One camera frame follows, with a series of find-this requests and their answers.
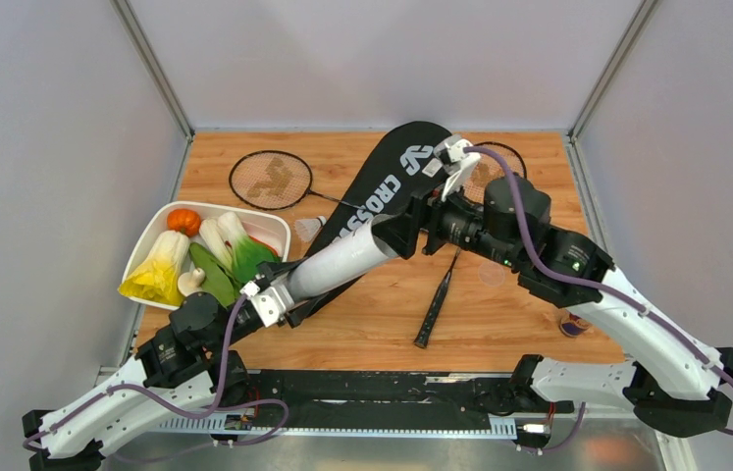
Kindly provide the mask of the white shuttlecock tube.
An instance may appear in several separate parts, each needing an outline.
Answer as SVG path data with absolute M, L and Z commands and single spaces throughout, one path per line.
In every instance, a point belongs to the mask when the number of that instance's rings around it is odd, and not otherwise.
M 324 294 L 396 258 L 398 254 L 372 233 L 372 223 L 307 257 L 289 275 L 286 289 L 295 302 Z

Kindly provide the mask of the shuttlecock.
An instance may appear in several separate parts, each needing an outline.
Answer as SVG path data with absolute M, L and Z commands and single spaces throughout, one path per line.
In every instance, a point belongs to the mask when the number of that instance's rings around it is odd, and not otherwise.
M 298 219 L 294 222 L 294 231 L 302 242 L 312 241 L 322 231 L 327 219 L 325 216 Z

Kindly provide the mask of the black racket bag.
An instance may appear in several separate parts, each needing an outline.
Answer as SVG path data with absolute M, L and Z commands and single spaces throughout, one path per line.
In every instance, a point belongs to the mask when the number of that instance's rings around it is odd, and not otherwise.
M 414 192 L 432 190 L 443 184 L 446 174 L 434 156 L 434 149 L 451 135 L 452 132 L 443 126 L 423 121 L 410 122 L 389 131 L 368 155 L 343 195 L 343 200 L 361 205 L 363 209 L 343 205 L 335 209 L 302 259 L 372 223 L 378 215 L 404 212 Z M 305 320 L 360 277 L 303 301 L 292 313 Z

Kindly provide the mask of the clear plastic tube lid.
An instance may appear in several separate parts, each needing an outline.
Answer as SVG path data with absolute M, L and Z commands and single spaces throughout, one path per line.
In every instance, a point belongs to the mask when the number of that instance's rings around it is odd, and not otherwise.
M 496 288 L 503 284 L 506 272 L 502 265 L 496 262 L 485 261 L 478 268 L 478 277 L 485 286 Z

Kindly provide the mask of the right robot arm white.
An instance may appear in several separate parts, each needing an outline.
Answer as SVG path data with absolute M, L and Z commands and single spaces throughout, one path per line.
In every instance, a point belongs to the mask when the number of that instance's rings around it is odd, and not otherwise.
M 636 291 L 612 258 L 586 235 L 550 222 L 550 197 L 521 177 L 488 183 L 481 203 L 460 193 L 414 196 L 408 208 L 377 217 L 373 236 L 410 257 L 418 235 L 432 254 L 455 245 L 508 267 L 530 294 L 583 319 L 619 343 L 628 359 L 566 363 L 540 354 L 518 362 L 512 402 L 609 405 L 667 435 L 729 432 L 733 347 L 693 338 Z

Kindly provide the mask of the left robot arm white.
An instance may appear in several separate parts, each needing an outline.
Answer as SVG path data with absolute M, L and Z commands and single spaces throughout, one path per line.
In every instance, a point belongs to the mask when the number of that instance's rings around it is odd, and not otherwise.
M 98 470 L 123 445 L 171 416 L 203 420 L 236 411 L 252 421 L 265 399 L 250 385 L 234 342 L 279 322 L 297 298 L 288 287 L 301 261 L 261 263 L 230 305 L 206 291 L 187 296 L 168 326 L 91 391 L 57 410 L 23 418 L 32 470 Z

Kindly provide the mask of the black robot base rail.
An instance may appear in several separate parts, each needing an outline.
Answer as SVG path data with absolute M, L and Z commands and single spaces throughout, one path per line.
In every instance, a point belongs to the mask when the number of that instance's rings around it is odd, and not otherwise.
M 223 407 L 249 403 L 256 426 L 290 429 L 482 431 L 495 417 L 569 414 L 505 374 L 259 370 L 234 381 Z

